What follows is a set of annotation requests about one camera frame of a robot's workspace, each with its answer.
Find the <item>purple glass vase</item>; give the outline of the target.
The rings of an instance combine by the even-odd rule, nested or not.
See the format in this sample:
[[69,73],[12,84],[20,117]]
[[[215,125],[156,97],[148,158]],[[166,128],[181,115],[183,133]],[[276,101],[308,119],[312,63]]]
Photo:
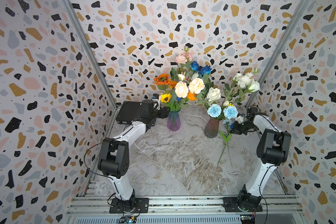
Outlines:
[[179,117],[179,112],[169,112],[167,120],[167,128],[170,131],[178,131],[181,127],[181,121]]

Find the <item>light blue carnation stem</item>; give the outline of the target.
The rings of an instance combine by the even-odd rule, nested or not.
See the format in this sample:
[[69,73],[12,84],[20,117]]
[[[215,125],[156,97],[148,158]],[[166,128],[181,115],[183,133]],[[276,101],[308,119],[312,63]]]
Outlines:
[[230,164],[231,164],[231,167],[232,167],[231,156],[230,156],[230,149],[229,149],[229,140],[232,137],[231,129],[233,127],[233,121],[231,119],[225,119],[223,121],[223,125],[224,125],[224,127],[226,129],[226,131],[223,132],[223,134],[224,134],[224,138],[223,139],[225,141],[225,147],[224,147],[223,151],[225,151],[225,149],[227,150],[228,158],[229,158],[229,161],[230,161]]

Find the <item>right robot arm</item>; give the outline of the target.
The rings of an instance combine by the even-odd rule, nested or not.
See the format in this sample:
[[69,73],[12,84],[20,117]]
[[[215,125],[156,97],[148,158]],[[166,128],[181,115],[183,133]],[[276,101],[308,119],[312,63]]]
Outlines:
[[262,136],[256,148],[259,162],[237,199],[237,206],[242,211],[258,208],[264,198],[263,189],[271,174],[287,160],[291,143],[291,134],[280,130],[266,113],[256,107],[249,107],[246,112],[247,117],[241,123],[235,121],[230,133],[247,135],[249,132],[259,132]]

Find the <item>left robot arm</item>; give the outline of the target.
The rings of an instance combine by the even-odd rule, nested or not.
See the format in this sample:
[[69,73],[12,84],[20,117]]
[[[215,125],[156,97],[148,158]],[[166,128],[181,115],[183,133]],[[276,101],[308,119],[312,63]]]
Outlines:
[[122,202],[134,199],[134,190],[126,175],[129,165],[129,147],[151,127],[157,119],[167,118],[170,109],[161,107],[156,100],[125,101],[116,117],[118,124],[127,128],[113,138],[105,138],[98,156],[98,170],[107,177]]

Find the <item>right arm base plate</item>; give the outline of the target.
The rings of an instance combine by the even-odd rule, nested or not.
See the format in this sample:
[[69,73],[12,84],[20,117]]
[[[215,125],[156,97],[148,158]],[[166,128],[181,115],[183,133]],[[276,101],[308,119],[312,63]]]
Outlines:
[[249,198],[240,199],[237,197],[224,197],[223,207],[225,212],[262,212],[261,197],[251,196]]

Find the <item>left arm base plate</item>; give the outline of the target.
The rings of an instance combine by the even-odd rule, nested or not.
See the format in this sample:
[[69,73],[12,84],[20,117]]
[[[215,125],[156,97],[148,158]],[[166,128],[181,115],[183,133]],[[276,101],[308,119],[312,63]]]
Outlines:
[[111,207],[109,210],[110,214],[122,214],[127,213],[148,213],[149,198],[139,197],[129,199],[127,201],[114,198],[111,202]]

